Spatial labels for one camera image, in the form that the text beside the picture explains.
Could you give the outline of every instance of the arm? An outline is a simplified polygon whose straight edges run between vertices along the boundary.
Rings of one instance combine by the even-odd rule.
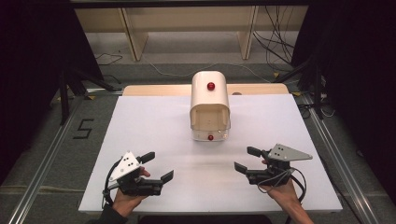
[[[298,201],[291,179],[289,179],[286,185],[278,187],[260,186],[260,188],[267,190],[268,195],[279,204],[282,210],[285,211],[295,223],[314,223]]]

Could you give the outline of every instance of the black backdrop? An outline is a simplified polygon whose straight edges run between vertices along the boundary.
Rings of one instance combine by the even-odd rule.
[[[73,65],[92,77],[103,77],[72,8],[1,1],[0,34],[2,183],[29,148],[58,89],[61,71]]]
[[[330,7],[309,8],[293,65],[314,51],[311,46],[318,43],[334,11],[341,12],[318,51],[318,64],[327,79],[325,91],[396,204],[396,5],[391,1],[342,0]],[[309,84],[314,78],[312,73],[303,75]]]

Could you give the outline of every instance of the sleeve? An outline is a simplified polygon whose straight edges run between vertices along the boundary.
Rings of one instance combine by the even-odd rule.
[[[116,210],[105,204],[102,215],[97,220],[89,220],[86,224],[124,224],[128,218],[120,215]]]

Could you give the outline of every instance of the cable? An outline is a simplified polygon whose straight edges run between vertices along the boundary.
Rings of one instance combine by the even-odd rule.
[[[325,97],[322,97],[320,99],[321,102],[323,102],[323,100],[325,99]],[[332,113],[324,110],[322,107],[320,108],[320,111],[322,112],[322,114],[327,117],[327,118],[331,118],[334,114],[335,114],[335,109],[332,111]]]
[[[262,193],[268,193],[268,192],[271,191],[274,187],[277,187],[278,184],[280,183],[280,181],[282,181],[282,179],[285,178],[285,177],[289,174],[289,172],[290,172],[289,170],[286,170],[286,171],[280,173],[279,175],[276,175],[276,176],[271,177],[271,178],[269,178],[269,179],[263,180],[263,181],[261,181],[261,182],[259,182],[259,183],[257,184],[257,188],[258,188],[259,191],[261,191]],[[268,182],[268,181],[273,180],[273,179],[277,179],[278,177],[280,177],[279,180],[278,180],[269,190],[264,191],[264,190],[262,190],[262,189],[260,188],[260,185],[263,185],[263,183]]]
[[[291,19],[291,15],[293,14],[293,11],[294,11],[294,6],[291,7],[291,12],[290,12],[290,14],[289,14],[288,22],[286,23],[285,33],[283,33],[283,38],[285,39],[285,43],[286,43],[286,32],[288,31],[289,22],[290,22],[290,19]]]
[[[265,38],[265,37],[259,35],[259,33],[257,33],[257,31],[255,31],[254,34],[256,34],[259,38],[261,38],[263,40],[270,41],[270,42],[277,43],[277,44],[284,44],[284,45],[288,46],[289,48],[293,48],[294,49],[294,46],[291,45],[291,44],[288,44],[286,42],[280,42],[280,41],[276,41],[276,40]]]
[[[114,169],[120,164],[121,160],[116,161],[116,163],[114,163],[114,165],[111,167],[110,171],[107,174],[106,182],[105,182],[105,189],[103,190],[102,208],[104,208],[104,206],[105,206],[104,200],[106,200],[106,202],[108,203],[108,205],[110,207],[113,206],[113,200],[111,199],[111,196],[110,196],[110,189],[108,188],[108,179],[110,178],[111,174],[113,174]]]
[[[282,43],[282,49],[283,49],[283,52],[285,53],[286,60],[288,61],[288,64],[290,64],[290,60],[289,60],[288,54],[289,54],[290,57],[291,57],[291,54],[289,53],[289,50],[285,47],[285,46],[286,46],[286,45],[285,45],[286,42],[282,39],[282,35],[281,35],[280,31],[279,31],[279,30],[280,30],[279,6],[276,7],[276,22],[274,22],[273,18],[271,17],[271,15],[270,15],[270,13],[269,13],[269,11],[268,11],[268,8],[267,8],[267,7],[264,7],[264,8],[265,8],[265,11],[267,12],[268,18],[270,19],[270,21],[271,21],[271,23],[272,23],[272,25],[273,25],[273,27],[274,27],[273,34],[271,35],[271,39],[272,39],[272,36],[274,36],[274,35],[279,39],[279,41]]]
[[[302,184],[300,183],[300,181],[299,181],[296,177],[294,177],[293,175],[290,176],[291,179],[293,179],[294,182],[296,182],[297,185],[300,187],[300,189],[303,191],[303,192],[301,193],[300,197],[298,198],[298,201],[299,201],[299,202],[302,202],[302,201],[303,201],[303,198],[305,197],[305,194],[306,194],[306,180],[305,180],[305,176],[304,176],[303,173],[302,173],[301,171],[299,171],[298,169],[293,168],[293,167],[292,167],[292,169],[294,169],[295,171],[297,171],[298,173],[300,173],[300,175],[303,177],[304,185],[302,185]]]
[[[285,60],[284,58],[282,58],[279,54],[275,53],[272,49],[269,49],[268,45],[264,46],[264,44],[260,41],[260,39],[256,36],[256,33],[253,33],[254,37],[256,37],[257,41],[259,41],[260,45],[262,45],[262,47],[264,49],[266,49],[267,51],[270,51],[271,53],[275,54],[276,57],[278,57],[280,60],[282,60],[284,63],[286,64],[290,64],[290,62],[288,62],[287,60]]]

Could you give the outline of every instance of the finger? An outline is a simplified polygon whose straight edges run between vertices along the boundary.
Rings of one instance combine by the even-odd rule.
[[[140,175],[143,175],[145,177],[151,176],[151,174],[143,166],[140,166]]]

